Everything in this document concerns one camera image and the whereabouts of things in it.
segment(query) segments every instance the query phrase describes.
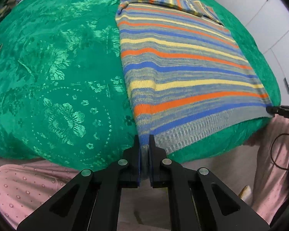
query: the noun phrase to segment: green blanket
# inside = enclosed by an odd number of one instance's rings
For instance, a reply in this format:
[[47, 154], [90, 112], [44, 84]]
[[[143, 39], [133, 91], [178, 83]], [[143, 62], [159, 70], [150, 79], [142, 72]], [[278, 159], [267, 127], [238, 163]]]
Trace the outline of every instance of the green blanket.
[[[281, 101], [276, 79], [243, 27], [214, 0], [265, 86]], [[119, 0], [24, 0], [0, 24], [0, 156], [41, 156], [75, 169], [99, 170], [133, 144], [136, 126], [119, 57]], [[226, 128], [170, 154], [179, 162], [241, 145], [269, 119]]]

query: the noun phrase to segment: pink fabric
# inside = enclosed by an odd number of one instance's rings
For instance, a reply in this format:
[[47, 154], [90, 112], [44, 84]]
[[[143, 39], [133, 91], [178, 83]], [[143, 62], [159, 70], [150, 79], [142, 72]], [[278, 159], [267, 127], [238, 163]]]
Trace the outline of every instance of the pink fabric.
[[[289, 119], [275, 116], [260, 139], [252, 208], [270, 224], [288, 195], [287, 171], [276, 167], [270, 157], [270, 147], [281, 133], [289, 134]], [[289, 136], [279, 137], [272, 150], [274, 161], [281, 167], [289, 165]]]
[[16, 229], [79, 171], [49, 161], [0, 167], [0, 212]]

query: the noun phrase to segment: silver bolt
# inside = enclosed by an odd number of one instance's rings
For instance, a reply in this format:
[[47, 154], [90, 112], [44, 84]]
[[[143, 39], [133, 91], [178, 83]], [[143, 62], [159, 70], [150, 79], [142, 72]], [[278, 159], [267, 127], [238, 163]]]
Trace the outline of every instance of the silver bolt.
[[84, 169], [83, 171], [81, 171], [82, 176], [89, 176], [90, 174], [91, 174], [90, 169]]
[[165, 165], [170, 165], [172, 163], [172, 161], [168, 158], [165, 158], [162, 160], [162, 163], [165, 164]]
[[118, 161], [118, 164], [121, 165], [121, 166], [124, 166], [127, 164], [127, 160], [126, 159], [121, 159]]
[[206, 176], [209, 173], [209, 171], [205, 167], [202, 167], [201, 169], [199, 169], [199, 173]]

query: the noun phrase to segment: white wall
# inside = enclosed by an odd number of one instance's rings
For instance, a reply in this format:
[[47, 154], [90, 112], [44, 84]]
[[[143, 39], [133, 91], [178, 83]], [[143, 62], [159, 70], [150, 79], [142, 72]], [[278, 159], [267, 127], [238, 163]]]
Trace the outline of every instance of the white wall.
[[216, 0], [251, 33], [289, 105], [289, 11], [281, 0]]

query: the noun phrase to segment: wire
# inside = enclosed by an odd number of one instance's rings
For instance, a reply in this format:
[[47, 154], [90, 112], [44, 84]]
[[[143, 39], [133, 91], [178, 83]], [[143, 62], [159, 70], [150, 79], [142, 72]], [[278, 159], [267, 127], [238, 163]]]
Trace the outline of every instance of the wire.
[[273, 141], [273, 143], [272, 143], [272, 145], [271, 145], [271, 148], [270, 148], [270, 156], [271, 156], [271, 160], [272, 160], [273, 164], [274, 164], [276, 167], [278, 167], [279, 169], [282, 169], [282, 170], [289, 171], [288, 168], [281, 167], [281, 166], [277, 165], [276, 162], [274, 161], [273, 155], [272, 155], [273, 145], [274, 145], [274, 143], [276, 142], [276, 140], [277, 140], [279, 137], [281, 137], [281, 136], [289, 136], [289, 134], [287, 134], [287, 133], [282, 133], [282, 134], [278, 135], [278, 136], [274, 139], [274, 141]]

